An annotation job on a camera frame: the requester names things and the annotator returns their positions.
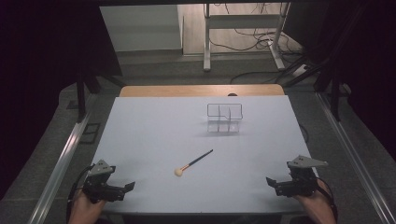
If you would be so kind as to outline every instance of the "gray floor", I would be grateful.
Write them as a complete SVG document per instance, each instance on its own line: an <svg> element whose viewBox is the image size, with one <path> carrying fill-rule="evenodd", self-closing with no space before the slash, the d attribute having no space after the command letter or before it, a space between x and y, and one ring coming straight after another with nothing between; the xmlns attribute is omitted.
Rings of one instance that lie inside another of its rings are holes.
<svg viewBox="0 0 396 224"><path fill-rule="evenodd" d="M279 75L270 54L217 55L212 60L212 71L206 73L203 71L202 57L186 57L177 52L164 51L122 53L119 55L119 61L123 77L118 79L128 85L230 84L232 78L239 74L261 72L248 74L233 81L233 84L256 84L273 82L273 77ZM103 89L89 120L89 124L100 124L99 134L92 143L92 135L82 136L83 143L76 149L45 223L65 223L65 205L70 187L78 173L91 164L111 106L120 93L120 87L105 79L99 80ZM318 169L318 173L328 181L334 192L339 207L339 223L382 223L318 103L312 89L314 80L315 78L311 77L285 89L285 92L290 98L297 120L307 129L307 146L311 156L330 164L329 167ZM31 159L0 202L0 223L26 223L32 215L77 120L77 110L67 109L70 102L76 99L74 85L61 92L60 103L52 122ZM389 208L395 213L395 161L357 118L347 104L347 98L341 99L340 116L361 159L387 199ZM119 217L110 217L115 223L121 223ZM282 223L287 223L289 218L290 216L284 216Z"/></svg>

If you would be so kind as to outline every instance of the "metal frame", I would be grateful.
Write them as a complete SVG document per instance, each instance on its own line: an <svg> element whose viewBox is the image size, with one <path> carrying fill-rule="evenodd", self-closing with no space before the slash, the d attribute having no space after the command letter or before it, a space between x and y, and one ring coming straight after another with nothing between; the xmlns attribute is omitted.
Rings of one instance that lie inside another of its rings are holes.
<svg viewBox="0 0 396 224"><path fill-rule="evenodd" d="M205 49L204 49L204 71L210 71L210 37L211 29L254 29L254 28L276 28L274 41L268 41L271 53L274 57L277 69L285 70L285 65L279 55L278 41L285 23L290 3L287 3L279 15L214 15L210 16L209 4L205 9Z"/></svg>

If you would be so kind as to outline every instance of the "table leg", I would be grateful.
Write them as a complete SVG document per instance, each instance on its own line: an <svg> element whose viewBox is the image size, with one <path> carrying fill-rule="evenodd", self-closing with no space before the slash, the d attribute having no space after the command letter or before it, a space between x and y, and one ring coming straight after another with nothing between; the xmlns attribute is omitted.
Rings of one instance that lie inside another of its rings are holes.
<svg viewBox="0 0 396 224"><path fill-rule="evenodd" d="M204 51L204 71L210 71L210 40L209 40L209 23L210 23L210 14L209 14L209 4L206 4L206 13L205 13L205 51Z"/></svg>

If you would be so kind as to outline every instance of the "metal rail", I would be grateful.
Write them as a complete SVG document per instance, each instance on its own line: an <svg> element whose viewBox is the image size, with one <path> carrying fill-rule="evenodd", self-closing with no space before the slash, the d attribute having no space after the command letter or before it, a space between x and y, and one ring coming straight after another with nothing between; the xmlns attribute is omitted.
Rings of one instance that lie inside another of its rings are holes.
<svg viewBox="0 0 396 224"><path fill-rule="evenodd" d="M47 185L44 188L43 193L41 194L28 223L43 223L46 219L56 192L58 191L61 182L64 179L64 174L66 173L67 167L73 158L78 141L84 132L85 126L88 123L96 99L96 94L91 94L89 96L86 104L87 113L85 114L82 121L80 123L76 123L75 127L73 128L73 131L71 132L69 139L64 146L64 150L62 151L62 154L49 177L49 181L47 182Z"/></svg>
<svg viewBox="0 0 396 224"><path fill-rule="evenodd" d="M341 122L337 121L336 118L332 115L332 111L330 110L330 103L327 100L325 93L317 93L317 97L323 111L326 114L326 117L328 118L330 124L332 125L332 128L334 129L338 140L340 141L347 157L351 162L352 167L355 169L355 172L358 175L361 184L366 190L369 199L371 200L376 212L381 218L382 223L396 223L394 215L391 213L384 196L382 195L380 189L378 188L378 185L371 178L369 172L364 166L358 151L353 146L352 142L347 136L343 125L341 124Z"/></svg>

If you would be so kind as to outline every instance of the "robotic arm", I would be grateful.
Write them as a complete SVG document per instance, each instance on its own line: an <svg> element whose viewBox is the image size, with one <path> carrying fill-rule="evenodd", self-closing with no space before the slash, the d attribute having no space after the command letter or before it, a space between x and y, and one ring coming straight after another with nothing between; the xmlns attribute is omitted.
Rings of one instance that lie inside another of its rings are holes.
<svg viewBox="0 0 396 224"><path fill-rule="evenodd" d="M116 171L115 166L109 166L105 161L100 160L88 172L82 191L90 198L92 203L100 200L108 202L123 201L125 193L134 189L134 182L125 187L113 187L107 184L111 174Z"/></svg>
<svg viewBox="0 0 396 224"><path fill-rule="evenodd" d="M318 188L317 177L312 167L327 166L326 161L317 161L308 157L298 156L287 162L292 180L276 183L276 180L266 177L267 183L274 188L277 196L291 197L293 195L311 196Z"/></svg>

